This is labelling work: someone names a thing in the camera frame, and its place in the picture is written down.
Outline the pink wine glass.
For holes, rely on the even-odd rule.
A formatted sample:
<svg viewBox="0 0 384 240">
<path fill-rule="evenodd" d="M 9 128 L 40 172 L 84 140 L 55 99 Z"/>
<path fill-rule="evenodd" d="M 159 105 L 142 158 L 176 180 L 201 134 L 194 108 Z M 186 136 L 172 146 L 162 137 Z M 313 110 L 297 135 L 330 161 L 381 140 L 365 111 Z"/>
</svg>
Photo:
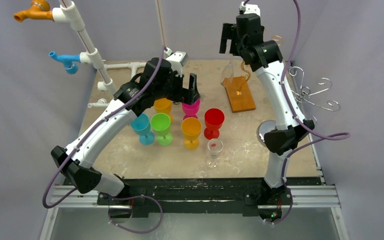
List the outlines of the pink wine glass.
<svg viewBox="0 0 384 240">
<path fill-rule="evenodd" d="M 201 104 L 201 100 L 198 99 L 195 101 L 195 103 L 189 105 L 189 104 L 186 104 L 186 103 L 182 103 L 181 104 L 181 107 L 182 107 L 182 110 L 184 112 L 184 117 L 183 117 L 183 120 L 187 119 L 187 118 L 198 118 L 197 117 L 197 113 L 200 109 L 200 104 Z"/>
</svg>

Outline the yellow wine glass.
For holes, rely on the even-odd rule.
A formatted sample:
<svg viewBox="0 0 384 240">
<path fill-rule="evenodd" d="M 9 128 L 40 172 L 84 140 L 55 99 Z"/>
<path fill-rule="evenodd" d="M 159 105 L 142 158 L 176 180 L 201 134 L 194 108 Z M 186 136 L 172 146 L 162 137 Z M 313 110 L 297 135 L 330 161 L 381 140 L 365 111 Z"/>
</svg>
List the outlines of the yellow wine glass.
<svg viewBox="0 0 384 240">
<path fill-rule="evenodd" d="M 171 115 L 172 110 L 172 101 L 167 98 L 161 98 L 154 102 L 153 105 L 155 111 L 157 113 L 164 113 L 167 114 L 170 117 L 170 122 L 173 123 L 174 118 Z"/>
</svg>

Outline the clear wine glass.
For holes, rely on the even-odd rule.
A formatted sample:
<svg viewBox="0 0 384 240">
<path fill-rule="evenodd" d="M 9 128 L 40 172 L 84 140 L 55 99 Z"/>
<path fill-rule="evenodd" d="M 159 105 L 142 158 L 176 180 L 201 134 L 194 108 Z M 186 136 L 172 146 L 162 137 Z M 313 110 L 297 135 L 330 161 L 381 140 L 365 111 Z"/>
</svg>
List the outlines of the clear wine glass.
<svg viewBox="0 0 384 240">
<path fill-rule="evenodd" d="M 234 68 L 233 68 L 233 64 L 229 62 L 221 73 L 220 84 L 223 87 L 227 88 L 231 86 L 233 78 L 234 78 Z"/>
<path fill-rule="evenodd" d="M 224 144 L 220 139 L 209 140 L 207 144 L 209 158 L 206 161 L 208 167 L 215 168 L 218 165 L 223 149 Z"/>
</svg>

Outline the red wine glass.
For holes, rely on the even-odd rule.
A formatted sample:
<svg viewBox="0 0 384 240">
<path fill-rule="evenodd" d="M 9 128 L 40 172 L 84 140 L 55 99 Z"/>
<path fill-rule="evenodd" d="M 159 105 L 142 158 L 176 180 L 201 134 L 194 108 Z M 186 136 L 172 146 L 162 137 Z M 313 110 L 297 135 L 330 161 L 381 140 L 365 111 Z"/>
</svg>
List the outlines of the red wine glass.
<svg viewBox="0 0 384 240">
<path fill-rule="evenodd" d="M 225 115 L 218 108 L 210 108 L 204 114 L 204 136 L 208 139 L 217 139 L 220 136 L 220 128 L 225 121 Z"/>
</svg>

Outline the orange wine glass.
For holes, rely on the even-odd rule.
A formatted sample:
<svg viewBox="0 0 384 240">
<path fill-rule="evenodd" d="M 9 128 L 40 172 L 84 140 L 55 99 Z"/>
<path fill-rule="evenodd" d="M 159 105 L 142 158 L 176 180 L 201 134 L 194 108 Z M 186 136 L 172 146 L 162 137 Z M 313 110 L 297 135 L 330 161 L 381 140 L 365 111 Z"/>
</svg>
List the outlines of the orange wine glass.
<svg viewBox="0 0 384 240">
<path fill-rule="evenodd" d="M 188 150 L 195 150 L 199 147 L 202 124 L 195 117 L 188 117 L 181 123 L 181 131 L 184 137 L 183 146 Z"/>
</svg>

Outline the green wine glass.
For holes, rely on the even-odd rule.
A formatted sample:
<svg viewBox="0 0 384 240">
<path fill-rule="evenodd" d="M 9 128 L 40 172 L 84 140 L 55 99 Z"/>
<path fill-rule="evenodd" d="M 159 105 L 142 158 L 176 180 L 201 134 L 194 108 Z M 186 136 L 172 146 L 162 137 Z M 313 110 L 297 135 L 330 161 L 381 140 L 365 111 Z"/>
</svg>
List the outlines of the green wine glass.
<svg viewBox="0 0 384 240">
<path fill-rule="evenodd" d="M 157 113 L 150 120 L 157 142 L 161 146 L 168 146 L 173 141 L 171 134 L 171 118 L 165 113 Z"/>
</svg>

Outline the blue wine glass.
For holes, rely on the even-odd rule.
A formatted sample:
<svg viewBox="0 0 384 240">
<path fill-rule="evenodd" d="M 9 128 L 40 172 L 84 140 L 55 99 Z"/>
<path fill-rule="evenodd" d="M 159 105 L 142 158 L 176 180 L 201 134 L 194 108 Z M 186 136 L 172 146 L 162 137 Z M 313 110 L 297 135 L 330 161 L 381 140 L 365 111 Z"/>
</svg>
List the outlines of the blue wine glass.
<svg viewBox="0 0 384 240">
<path fill-rule="evenodd" d="M 151 131 L 150 118 L 142 113 L 130 123 L 132 130 L 138 135 L 142 145 L 151 145 L 155 140 L 155 135 Z"/>
</svg>

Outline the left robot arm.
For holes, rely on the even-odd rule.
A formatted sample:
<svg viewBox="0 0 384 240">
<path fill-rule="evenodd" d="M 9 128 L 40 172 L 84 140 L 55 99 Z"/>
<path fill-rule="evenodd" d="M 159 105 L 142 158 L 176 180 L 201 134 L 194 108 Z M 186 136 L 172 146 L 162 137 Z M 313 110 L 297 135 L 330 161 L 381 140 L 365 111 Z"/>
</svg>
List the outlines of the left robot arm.
<svg viewBox="0 0 384 240">
<path fill-rule="evenodd" d="M 121 177 L 103 173 L 94 167 L 102 150 L 127 125 L 137 119 L 156 100 L 193 104 L 200 98 L 197 76 L 189 75 L 188 88 L 183 87 L 183 67 L 188 57 L 175 52 L 166 59 L 154 57 L 142 73 L 121 85 L 107 108 L 94 123 L 66 147 L 51 151 L 55 164 L 75 189 L 85 194 L 92 190 L 108 194 L 118 205 L 126 203 L 129 191 Z"/>
</svg>

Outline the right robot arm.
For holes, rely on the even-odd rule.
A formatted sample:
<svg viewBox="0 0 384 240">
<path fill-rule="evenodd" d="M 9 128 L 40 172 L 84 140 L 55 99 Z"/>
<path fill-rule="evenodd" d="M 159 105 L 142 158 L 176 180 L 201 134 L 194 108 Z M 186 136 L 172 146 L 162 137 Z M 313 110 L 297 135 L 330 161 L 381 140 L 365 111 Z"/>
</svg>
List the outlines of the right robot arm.
<svg viewBox="0 0 384 240">
<path fill-rule="evenodd" d="M 229 51 L 240 56 L 262 83 L 272 105 L 275 120 L 263 122 L 258 127 L 262 144 L 269 150 L 267 171 L 260 196 L 268 204 L 280 198 L 286 183 L 288 154 L 297 148 L 309 130 L 315 128 L 311 119 L 305 118 L 297 103 L 287 78 L 283 75 L 285 65 L 278 44 L 274 40 L 264 41 L 264 26 L 256 13 L 242 13 L 235 23 L 223 23 L 219 53 Z"/>
</svg>

